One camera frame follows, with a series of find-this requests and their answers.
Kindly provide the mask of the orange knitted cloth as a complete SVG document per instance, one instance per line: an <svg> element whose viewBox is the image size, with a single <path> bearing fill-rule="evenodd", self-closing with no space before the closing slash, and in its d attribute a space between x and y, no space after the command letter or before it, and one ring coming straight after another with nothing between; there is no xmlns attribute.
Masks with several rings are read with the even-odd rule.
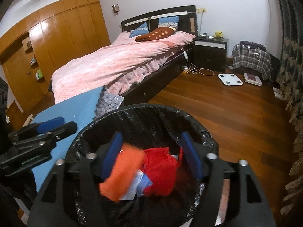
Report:
<svg viewBox="0 0 303 227"><path fill-rule="evenodd" d="M113 202L119 202L133 182L137 170L143 165L144 158L143 150L124 143L110 177L99 184L100 194Z"/></svg>

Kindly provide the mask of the red cloth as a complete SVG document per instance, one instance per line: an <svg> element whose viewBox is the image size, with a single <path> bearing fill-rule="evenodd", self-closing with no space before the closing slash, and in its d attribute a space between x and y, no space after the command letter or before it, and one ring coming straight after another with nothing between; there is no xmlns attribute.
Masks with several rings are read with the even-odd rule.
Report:
<svg viewBox="0 0 303 227"><path fill-rule="evenodd" d="M174 157L169 148L151 148L144 150L145 158L141 166L142 172L151 181L151 185L143 190L143 195L168 196L175 187L177 170L183 163L183 149Z"/></svg>

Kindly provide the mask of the white paper box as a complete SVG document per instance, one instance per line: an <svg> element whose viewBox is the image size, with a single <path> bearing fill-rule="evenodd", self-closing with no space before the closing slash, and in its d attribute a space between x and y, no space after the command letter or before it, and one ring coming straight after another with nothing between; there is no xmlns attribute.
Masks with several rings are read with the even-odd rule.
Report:
<svg viewBox="0 0 303 227"><path fill-rule="evenodd" d="M134 200L136 196L144 196L144 190L152 185L153 183L149 177L141 170L137 170L133 182L129 186L127 192L120 198L120 200L131 201Z"/></svg>

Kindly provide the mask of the black trash bin with liner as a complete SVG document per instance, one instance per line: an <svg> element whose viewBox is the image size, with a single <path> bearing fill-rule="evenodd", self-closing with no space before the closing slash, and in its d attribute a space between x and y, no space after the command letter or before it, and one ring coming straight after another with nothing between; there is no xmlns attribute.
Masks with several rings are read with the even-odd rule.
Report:
<svg viewBox="0 0 303 227"><path fill-rule="evenodd" d="M95 119L76 136L65 158L75 165L120 133L121 152L110 176L97 184L107 225L181 226L192 220L205 186L182 147L184 132L204 152L218 153L210 132L188 113L140 104Z"/></svg>

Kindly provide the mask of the small white wooden stool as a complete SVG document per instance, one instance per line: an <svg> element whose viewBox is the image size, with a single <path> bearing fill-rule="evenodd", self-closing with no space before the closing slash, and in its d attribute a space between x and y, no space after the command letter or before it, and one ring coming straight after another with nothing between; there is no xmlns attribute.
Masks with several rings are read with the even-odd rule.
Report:
<svg viewBox="0 0 303 227"><path fill-rule="evenodd" d="M25 120L25 122L24 122L24 124L23 124L23 127L29 125L33 120L34 120L33 115L30 114L30 115L27 117L27 119Z"/></svg>

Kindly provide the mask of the blue table cloth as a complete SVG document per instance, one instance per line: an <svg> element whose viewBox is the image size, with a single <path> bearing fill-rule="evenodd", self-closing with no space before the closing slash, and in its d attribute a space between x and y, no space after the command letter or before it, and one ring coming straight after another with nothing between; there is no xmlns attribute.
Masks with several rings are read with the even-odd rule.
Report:
<svg viewBox="0 0 303 227"><path fill-rule="evenodd" d="M76 135L93 121L102 92L103 88L98 87L79 94L47 108L35 117L34 123L49 122L59 117L64 119L64 124L60 126L58 131L53 133L56 147L50 152L50 160L32 169L37 190L41 188L55 162L65 158Z"/></svg>

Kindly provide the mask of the grey quilted pad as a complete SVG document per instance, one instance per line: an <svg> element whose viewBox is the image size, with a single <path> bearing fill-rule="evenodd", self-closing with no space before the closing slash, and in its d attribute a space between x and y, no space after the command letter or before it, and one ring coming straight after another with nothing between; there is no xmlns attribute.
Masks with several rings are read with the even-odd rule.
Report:
<svg viewBox="0 0 303 227"><path fill-rule="evenodd" d="M108 90L103 87L96 104L94 120L105 115L108 112L118 109L124 101L124 97L109 93Z"/></svg>

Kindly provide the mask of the white bathroom scale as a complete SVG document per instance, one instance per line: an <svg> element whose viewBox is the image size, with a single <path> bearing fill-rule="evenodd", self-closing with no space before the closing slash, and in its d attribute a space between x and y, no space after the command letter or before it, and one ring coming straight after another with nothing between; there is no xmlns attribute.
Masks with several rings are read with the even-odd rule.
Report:
<svg viewBox="0 0 303 227"><path fill-rule="evenodd" d="M218 74L218 78L226 86L243 85L243 82L235 74Z"/></svg>

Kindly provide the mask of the red white floor scale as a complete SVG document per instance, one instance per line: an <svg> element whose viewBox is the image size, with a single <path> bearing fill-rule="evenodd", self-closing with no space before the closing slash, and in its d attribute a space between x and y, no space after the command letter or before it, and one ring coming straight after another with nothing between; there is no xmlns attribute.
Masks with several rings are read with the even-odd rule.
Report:
<svg viewBox="0 0 303 227"><path fill-rule="evenodd" d="M256 86L260 86L260 87L262 86L262 81L258 76L253 75L251 73L243 73L243 76L244 76L244 80L246 83L253 84Z"/></svg>

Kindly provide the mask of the black nightstand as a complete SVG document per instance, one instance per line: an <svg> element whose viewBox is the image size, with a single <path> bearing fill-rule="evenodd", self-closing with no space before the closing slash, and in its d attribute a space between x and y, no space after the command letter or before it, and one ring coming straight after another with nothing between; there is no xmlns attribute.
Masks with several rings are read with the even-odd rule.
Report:
<svg viewBox="0 0 303 227"><path fill-rule="evenodd" d="M194 65L224 73L228 53L228 39L215 40L196 37L193 40Z"/></svg>

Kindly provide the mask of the bed with pink duvet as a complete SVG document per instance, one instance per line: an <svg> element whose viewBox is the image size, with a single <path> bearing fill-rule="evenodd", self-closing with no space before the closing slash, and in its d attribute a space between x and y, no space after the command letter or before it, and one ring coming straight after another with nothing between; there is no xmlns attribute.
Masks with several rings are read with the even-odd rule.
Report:
<svg viewBox="0 0 303 227"><path fill-rule="evenodd" d="M149 33L161 17L179 15L177 32L167 38L136 42L130 32L147 23ZM54 102L106 86L109 93L124 96L127 105L147 103L181 72L184 52L191 54L198 35L196 7L162 9L121 22L122 33L109 46L75 58L51 78Z"/></svg>

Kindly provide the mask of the wooden wardrobe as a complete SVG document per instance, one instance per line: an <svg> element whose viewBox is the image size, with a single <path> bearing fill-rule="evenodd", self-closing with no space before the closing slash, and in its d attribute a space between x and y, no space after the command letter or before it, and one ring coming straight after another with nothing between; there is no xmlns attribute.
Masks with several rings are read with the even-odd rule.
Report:
<svg viewBox="0 0 303 227"><path fill-rule="evenodd" d="M1 37L1 67L15 100L27 112L44 98L55 70L109 44L99 0L60 0Z"/></svg>

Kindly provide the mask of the plaid shirt on chair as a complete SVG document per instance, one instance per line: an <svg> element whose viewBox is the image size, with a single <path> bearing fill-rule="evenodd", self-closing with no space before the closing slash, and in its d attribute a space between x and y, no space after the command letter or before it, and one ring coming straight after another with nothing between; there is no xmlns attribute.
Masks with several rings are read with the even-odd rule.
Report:
<svg viewBox="0 0 303 227"><path fill-rule="evenodd" d="M248 41L241 41L232 50L233 67L248 68L262 75L263 80L272 80L271 55L266 47Z"/></svg>

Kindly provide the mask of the left blue pillow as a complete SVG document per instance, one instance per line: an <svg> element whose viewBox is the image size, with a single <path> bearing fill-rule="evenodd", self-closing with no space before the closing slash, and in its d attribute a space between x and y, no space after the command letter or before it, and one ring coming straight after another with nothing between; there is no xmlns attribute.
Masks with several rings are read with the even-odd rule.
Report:
<svg viewBox="0 0 303 227"><path fill-rule="evenodd" d="M132 30L130 32L129 38L144 35L147 33L149 33L149 29L148 29L147 23L144 22L141 26L139 26L138 28L136 28L135 30Z"/></svg>

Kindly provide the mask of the blue pillow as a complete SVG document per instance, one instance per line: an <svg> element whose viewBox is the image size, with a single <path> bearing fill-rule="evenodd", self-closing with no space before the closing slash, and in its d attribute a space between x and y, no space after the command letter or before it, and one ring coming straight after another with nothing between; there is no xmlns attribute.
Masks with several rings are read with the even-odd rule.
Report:
<svg viewBox="0 0 303 227"><path fill-rule="evenodd" d="M135 30L132 30L130 32L129 38L144 35L147 33L149 33L149 29L148 29L147 23L144 22L141 26L139 26L138 28L136 28Z"/></svg>
<svg viewBox="0 0 303 227"><path fill-rule="evenodd" d="M172 27L177 29L179 25L179 15L161 17L158 20L158 27Z"/></svg>

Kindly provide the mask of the brown dotted pillow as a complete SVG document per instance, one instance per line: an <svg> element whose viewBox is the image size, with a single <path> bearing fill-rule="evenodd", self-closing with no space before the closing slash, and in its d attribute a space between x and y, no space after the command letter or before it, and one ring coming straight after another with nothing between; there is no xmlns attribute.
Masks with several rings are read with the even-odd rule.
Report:
<svg viewBox="0 0 303 227"><path fill-rule="evenodd" d="M149 42L153 40L160 40L167 38L177 32L177 29L174 27L159 27L153 30L150 33L137 36L135 41L136 42Z"/></svg>

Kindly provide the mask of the yellow plush toy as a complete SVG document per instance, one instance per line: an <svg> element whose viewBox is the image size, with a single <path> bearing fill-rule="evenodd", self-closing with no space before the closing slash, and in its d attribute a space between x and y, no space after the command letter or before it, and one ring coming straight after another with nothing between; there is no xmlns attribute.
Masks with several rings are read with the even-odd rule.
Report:
<svg viewBox="0 0 303 227"><path fill-rule="evenodd" d="M222 33L222 31L215 31L214 32L214 38L217 39L217 40L223 39L223 33Z"/></svg>

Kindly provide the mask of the patterned curtain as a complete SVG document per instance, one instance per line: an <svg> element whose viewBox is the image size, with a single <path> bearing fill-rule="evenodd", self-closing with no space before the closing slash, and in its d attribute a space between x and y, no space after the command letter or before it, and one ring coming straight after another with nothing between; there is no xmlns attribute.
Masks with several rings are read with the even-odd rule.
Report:
<svg viewBox="0 0 303 227"><path fill-rule="evenodd" d="M297 137L293 152L298 159L292 165L290 176L294 179L286 185L286 205L281 214L287 216L295 210L302 212L302 0L279 0L283 20L283 42L281 66L277 77L287 102L286 110L291 113L289 122L294 126Z"/></svg>

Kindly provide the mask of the right blue pillow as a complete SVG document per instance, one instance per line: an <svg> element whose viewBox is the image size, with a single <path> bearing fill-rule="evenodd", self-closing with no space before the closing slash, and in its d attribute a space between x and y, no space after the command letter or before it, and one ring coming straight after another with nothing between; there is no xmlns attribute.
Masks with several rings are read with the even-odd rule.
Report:
<svg viewBox="0 0 303 227"><path fill-rule="evenodd" d="M158 20L158 27L172 27L177 29L179 25L179 15L161 17Z"/></svg>

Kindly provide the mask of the left wall lamp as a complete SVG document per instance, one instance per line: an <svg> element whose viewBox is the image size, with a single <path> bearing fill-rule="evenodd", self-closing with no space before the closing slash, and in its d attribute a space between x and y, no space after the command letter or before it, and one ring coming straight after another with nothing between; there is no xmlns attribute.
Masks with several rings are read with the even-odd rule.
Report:
<svg viewBox="0 0 303 227"><path fill-rule="evenodd" d="M114 4L114 5L112 6L112 9L113 9L113 12L114 12L114 13L118 13L118 12L120 11L120 8L119 8L119 5L118 5L118 4Z"/></svg>

